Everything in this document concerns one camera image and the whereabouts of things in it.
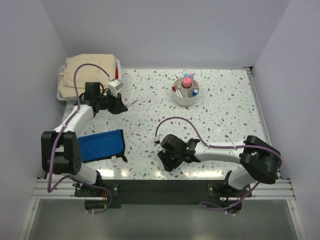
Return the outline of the red cap white pen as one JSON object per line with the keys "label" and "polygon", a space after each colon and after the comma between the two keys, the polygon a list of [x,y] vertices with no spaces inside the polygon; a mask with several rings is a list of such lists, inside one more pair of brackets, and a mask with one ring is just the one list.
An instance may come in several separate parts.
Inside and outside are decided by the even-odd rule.
{"label": "red cap white pen", "polygon": [[172,90],[176,93],[177,92],[177,88],[176,88],[176,86],[175,85],[172,85]]}

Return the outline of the blue cylindrical stamp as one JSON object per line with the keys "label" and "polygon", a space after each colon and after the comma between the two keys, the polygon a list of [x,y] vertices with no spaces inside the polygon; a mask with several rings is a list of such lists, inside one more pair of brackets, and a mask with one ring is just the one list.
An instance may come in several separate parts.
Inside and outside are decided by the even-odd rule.
{"label": "blue cylindrical stamp", "polygon": [[193,92],[192,92],[192,97],[197,96],[198,93],[199,93],[199,90],[198,89],[194,89]]}

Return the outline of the pink cap clear tube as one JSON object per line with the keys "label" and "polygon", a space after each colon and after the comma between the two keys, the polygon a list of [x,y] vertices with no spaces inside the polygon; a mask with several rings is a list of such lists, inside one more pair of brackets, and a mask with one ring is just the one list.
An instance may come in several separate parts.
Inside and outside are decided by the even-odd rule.
{"label": "pink cap clear tube", "polygon": [[184,89],[189,89],[192,87],[192,80],[190,77],[184,77],[183,78],[183,81],[181,83],[181,86],[184,88]]}

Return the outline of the pink purple highlighter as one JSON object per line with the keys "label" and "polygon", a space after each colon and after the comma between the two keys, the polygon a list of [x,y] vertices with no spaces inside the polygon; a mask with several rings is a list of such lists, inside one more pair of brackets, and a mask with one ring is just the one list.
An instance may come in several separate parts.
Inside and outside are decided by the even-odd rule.
{"label": "pink purple highlighter", "polygon": [[194,81],[194,73],[190,73],[190,74],[189,74],[189,78],[190,78],[191,81],[193,82],[193,81]]}

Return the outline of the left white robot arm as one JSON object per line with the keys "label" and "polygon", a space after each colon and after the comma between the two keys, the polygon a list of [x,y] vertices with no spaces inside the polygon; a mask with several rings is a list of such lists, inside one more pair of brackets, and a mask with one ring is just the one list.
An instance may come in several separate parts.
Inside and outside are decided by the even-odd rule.
{"label": "left white robot arm", "polygon": [[83,163],[78,135],[100,111],[118,115],[128,111],[122,95],[111,86],[101,90],[99,82],[87,82],[84,93],[76,90],[76,103],[71,114],[54,130],[41,135],[41,164],[47,173],[47,191],[52,192],[62,180],[73,179],[86,184],[86,191],[99,196],[104,184],[99,173]]}

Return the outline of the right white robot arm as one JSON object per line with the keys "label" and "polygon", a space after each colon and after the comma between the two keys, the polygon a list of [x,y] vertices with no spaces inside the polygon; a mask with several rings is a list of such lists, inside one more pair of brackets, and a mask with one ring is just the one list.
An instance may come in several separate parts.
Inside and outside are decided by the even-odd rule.
{"label": "right white robot arm", "polygon": [[273,185],[282,164],[281,153],[254,135],[247,136],[244,141],[210,145],[196,138],[185,142],[168,134],[160,147],[157,156],[167,172],[178,168],[183,162],[218,161],[238,164],[237,170],[227,173],[222,185],[223,192],[230,197],[253,182]]}

